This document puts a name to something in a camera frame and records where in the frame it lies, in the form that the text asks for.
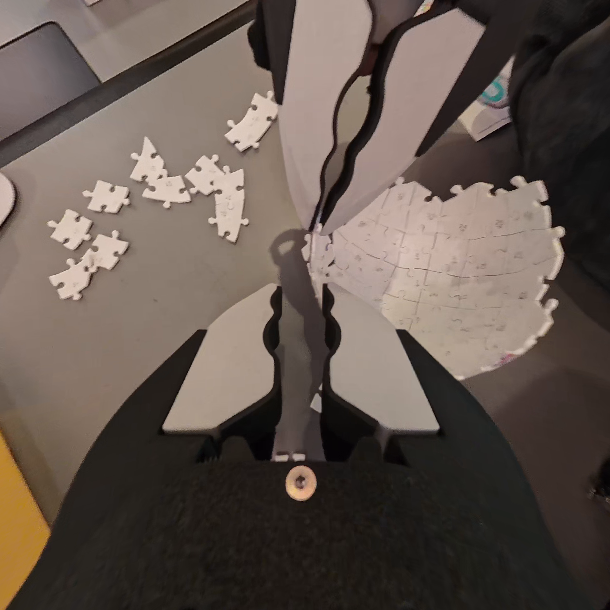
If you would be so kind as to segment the printed paper sheet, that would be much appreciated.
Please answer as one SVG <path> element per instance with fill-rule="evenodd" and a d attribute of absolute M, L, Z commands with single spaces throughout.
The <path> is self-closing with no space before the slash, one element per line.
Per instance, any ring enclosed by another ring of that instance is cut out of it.
<path fill-rule="evenodd" d="M 511 122 L 508 85 L 514 57 L 508 61 L 481 95 L 461 113 L 461 126 L 474 141 L 480 141 Z"/>

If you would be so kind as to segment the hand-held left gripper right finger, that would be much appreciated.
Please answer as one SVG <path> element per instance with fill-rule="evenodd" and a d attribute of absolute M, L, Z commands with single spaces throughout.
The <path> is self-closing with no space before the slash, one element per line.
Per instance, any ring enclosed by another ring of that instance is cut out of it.
<path fill-rule="evenodd" d="M 326 459 L 346 460 L 362 438 L 385 451 L 394 437 L 437 435 L 439 422 L 394 325 L 337 284 L 324 285 L 322 312 Z"/>

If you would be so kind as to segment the partly built white puzzle ball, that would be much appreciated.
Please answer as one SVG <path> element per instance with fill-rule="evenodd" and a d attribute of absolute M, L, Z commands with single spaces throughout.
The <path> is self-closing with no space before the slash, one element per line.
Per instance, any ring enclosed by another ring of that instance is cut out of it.
<path fill-rule="evenodd" d="M 542 180 L 455 185 L 443 201 L 398 178 L 330 235 L 305 236 L 318 301 L 334 282 L 408 331 L 456 379 L 526 353 L 553 326 L 564 260 Z"/>

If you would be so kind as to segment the white puzzle pieces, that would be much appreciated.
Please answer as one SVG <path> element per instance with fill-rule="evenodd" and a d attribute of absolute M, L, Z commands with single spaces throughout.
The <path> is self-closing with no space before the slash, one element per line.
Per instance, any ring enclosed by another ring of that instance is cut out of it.
<path fill-rule="evenodd" d="M 239 152 L 258 149 L 261 138 L 277 120 L 279 106 L 273 91 L 265 95 L 255 93 L 244 117 L 238 122 L 229 120 L 225 133 L 227 142 Z M 213 216 L 208 220 L 215 226 L 220 238 L 237 243 L 240 231 L 249 225 L 245 212 L 245 171 L 231 170 L 227 165 L 219 166 L 219 156 L 201 156 L 185 175 L 172 176 L 168 172 L 163 157 L 153 142 L 143 138 L 141 152 L 131 154 L 134 168 L 130 179 L 145 184 L 142 197 L 162 204 L 164 209 L 187 204 L 192 196 L 201 194 L 214 197 Z M 50 238 L 74 252 L 85 242 L 91 245 L 78 260 L 66 261 L 66 268 L 50 275 L 49 282 L 61 300 L 78 301 L 91 283 L 93 275 L 100 271 L 113 270 L 121 256 L 129 249 L 130 243 L 123 240 L 120 232 L 110 234 L 90 233 L 93 221 L 81 213 L 66 209 L 63 216 L 50 220 Z"/>

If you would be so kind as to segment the dark grey mat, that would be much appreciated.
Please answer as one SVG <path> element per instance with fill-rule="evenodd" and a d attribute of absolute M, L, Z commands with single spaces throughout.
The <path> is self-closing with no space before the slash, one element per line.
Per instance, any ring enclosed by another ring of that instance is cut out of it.
<path fill-rule="evenodd" d="M 1 140 L 101 83 L 63 28 L 45 22 L 1 45 Z"/>

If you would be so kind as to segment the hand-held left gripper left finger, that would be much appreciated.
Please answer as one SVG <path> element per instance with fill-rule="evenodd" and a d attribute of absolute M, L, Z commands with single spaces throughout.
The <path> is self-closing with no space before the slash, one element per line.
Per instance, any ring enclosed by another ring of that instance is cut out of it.
<path fill-rule="evenodd" d="M 244 438 L 271 459 L 281 418 L 279 320 L 282 288 L 267 284 L 222 313 L 206 330 L 165 418 L 167 434 Z"/>

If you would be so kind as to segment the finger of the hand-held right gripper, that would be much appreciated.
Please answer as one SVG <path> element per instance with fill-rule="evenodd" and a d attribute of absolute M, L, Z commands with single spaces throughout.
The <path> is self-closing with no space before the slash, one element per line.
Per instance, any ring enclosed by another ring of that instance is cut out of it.
<path fill-rule="evenodd" d="M 279 135 L 288 190 L 302 227 L 312 231 L 329 160 L 337 148 L 339 103 L 370 48 L 370 1 L 296 1 Z"/>
<path fill-rule="evenodd" d="M 369 110 L 320 216 L 322 235 L 354 218 L 416 159 L 486 26 L 480 6 L 434 5 L 387 34 L 371 74 Z"/>

